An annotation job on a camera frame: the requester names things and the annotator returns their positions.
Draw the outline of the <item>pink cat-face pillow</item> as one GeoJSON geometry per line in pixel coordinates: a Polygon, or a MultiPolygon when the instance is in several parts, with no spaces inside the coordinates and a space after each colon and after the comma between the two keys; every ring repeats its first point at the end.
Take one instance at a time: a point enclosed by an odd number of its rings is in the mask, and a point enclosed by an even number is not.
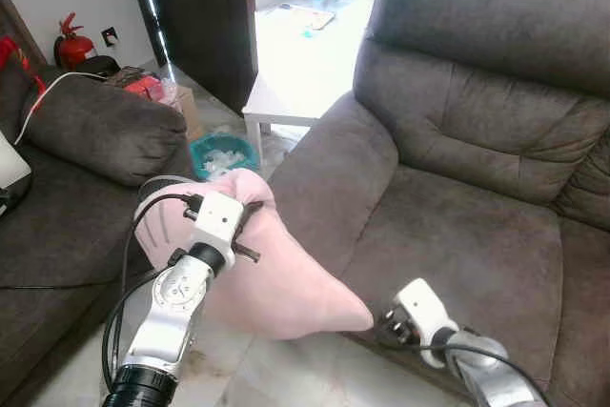
{"type": "Polygon", "coordinates": [[[219,274],[206,294],[202,315],[239,332],[270,340],[295,340],[314,333],[366,332],[374,316],[352,290],[324,271],[280,220],[269,184],[256,172],[234,169],[208,182],[174,182],[158,190],[166,198],[136,228],[135,240],[155,268],[166,266],[177,249],[186,247],[194,224],[184,216],[181,194],[219,191],[244,205],[263,207],[247,223],[239,240],[261,254],[257,263],[238,260],[219,274]]]}

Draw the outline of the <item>dark grey fabric sofa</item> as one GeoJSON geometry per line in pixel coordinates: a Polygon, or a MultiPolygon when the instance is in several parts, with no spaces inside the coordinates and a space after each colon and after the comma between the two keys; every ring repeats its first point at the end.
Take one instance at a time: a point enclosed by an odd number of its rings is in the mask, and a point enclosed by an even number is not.
{"type": "Polygon", "coordinates": [[[552,407],[610,381],[610,0],[374,0],[354,83],[275,168],[372,313],[423,279],[552,407]]]}

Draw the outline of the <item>small dark grey sofa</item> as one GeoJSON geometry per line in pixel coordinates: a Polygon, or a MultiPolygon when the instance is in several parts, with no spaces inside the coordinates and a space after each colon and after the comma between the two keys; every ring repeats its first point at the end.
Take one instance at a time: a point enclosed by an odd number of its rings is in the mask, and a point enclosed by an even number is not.
{"type": "Polygon", "coordinates": [[[31,74],[1,41],[0,130],[33,169],[0,214],[0,407],[19,407],[100,328],[119,274],[148,271],[125,243],[139,186],[192,164],[178,110],[91,77],[31,74]]]}

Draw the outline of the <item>light printed floor mat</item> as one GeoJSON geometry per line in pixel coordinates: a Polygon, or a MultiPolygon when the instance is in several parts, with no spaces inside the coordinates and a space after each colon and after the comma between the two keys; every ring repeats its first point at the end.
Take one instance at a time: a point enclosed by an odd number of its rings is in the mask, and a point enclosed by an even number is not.
{"type": "Polygon", "coordinates": [[[302,32],[317,32],[327,28],[336,18],[336,14],[331,11],[318,10],[291,3],[280,3],[267,10],[267,16],[275,22],[300,29],[302,32]]]}

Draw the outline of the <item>teal plastic waste basket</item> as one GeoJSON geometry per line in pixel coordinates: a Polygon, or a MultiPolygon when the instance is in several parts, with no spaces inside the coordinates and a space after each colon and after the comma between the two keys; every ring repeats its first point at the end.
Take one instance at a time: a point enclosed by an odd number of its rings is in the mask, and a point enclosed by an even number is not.
{"type": "Polygon", "coordinates": [[[210,180],[233,169],[260,169],[260,157],[243,137],[226,132],[210,132],[189,145],[197,179],[210,180]]]}

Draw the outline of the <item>brown cardboard box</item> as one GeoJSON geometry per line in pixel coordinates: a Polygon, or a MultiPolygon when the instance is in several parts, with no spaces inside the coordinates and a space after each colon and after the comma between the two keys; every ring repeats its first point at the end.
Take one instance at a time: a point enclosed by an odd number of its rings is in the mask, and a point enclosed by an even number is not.
{"type": "Polygon", "coordinates": [[[186,120],[186,135],[193,142],[204,136],[205,130],[199,116],[199,108],[196,106],[194,92],[187,86],[177,85],[167,91],[166,96],[172,101],[172,106],[179,110],[180,115],[186,120]]]}

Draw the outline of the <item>white side table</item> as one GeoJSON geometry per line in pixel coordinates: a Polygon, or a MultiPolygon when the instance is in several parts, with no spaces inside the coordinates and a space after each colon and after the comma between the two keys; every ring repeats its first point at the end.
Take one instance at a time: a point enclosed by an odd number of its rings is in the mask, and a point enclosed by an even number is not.
{"type": "Polygon", "coordinates": [[[313,127],[333,103],[351,89],[352,77],[340,80],[323,75],[321,80],[296,79],[283,72],[259,71],[247,103],[241,108],[258,166],[265,169],[269,163],[262,141],[262,134],[269,125],[313,127]]]}

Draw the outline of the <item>red plastic packet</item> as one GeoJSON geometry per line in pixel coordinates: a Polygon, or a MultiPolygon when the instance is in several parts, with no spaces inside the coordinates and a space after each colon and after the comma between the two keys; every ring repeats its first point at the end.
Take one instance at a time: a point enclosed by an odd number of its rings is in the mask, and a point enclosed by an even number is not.
{"type": "Polygon", "coordinates": [[[150,101],[173,105],[178,85],[170,77],[162,77],[147,69],[126,67],[116,75],[114,85],[150,101]]]}

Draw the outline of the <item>dark wooden door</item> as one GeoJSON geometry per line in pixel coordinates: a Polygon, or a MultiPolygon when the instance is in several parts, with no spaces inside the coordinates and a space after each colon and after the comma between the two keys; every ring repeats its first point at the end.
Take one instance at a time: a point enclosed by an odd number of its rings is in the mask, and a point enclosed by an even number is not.
{"type": "Polygon", "coordinates": [[[255,0],[136,0],[158,66],[183,71],[235,113],[257,76],[255,0]]]}

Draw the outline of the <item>black bag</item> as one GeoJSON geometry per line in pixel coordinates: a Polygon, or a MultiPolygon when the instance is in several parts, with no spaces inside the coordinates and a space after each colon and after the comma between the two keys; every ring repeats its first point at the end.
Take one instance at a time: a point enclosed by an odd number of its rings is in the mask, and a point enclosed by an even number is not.
{"type": "Polygon", "coordinates": [[[111,76],[117,75],[121,71],[121,67],[119,67],[117,60],[112,55],[99,54],[84,59],[73,71],[106,80],[111,76]]]}

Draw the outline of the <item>white flat device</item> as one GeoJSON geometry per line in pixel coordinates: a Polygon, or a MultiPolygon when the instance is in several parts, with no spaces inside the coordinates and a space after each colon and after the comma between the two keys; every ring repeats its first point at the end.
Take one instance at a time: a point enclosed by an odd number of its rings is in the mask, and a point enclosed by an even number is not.
{"type": "Polygon", "coordinates": [[[14,185],[30,179],[32,174],[30,164],[0,130],[0,189],[11,190],[14,185]]]}

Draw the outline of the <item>red fire extinguisher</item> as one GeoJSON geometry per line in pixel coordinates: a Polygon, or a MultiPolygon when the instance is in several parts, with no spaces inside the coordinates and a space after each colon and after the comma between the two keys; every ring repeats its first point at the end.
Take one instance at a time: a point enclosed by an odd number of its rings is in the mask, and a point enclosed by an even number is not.
{"type": "Polygon", "coordinates": [[[58,23],[60,36],[52,47],[56,66],[69,71],[74,71],[95,55],[94,42],[87,36],[79,35],[78,30],[82,27],[73,24],[75,16],[77,14],[73,11],[58,23]]]}

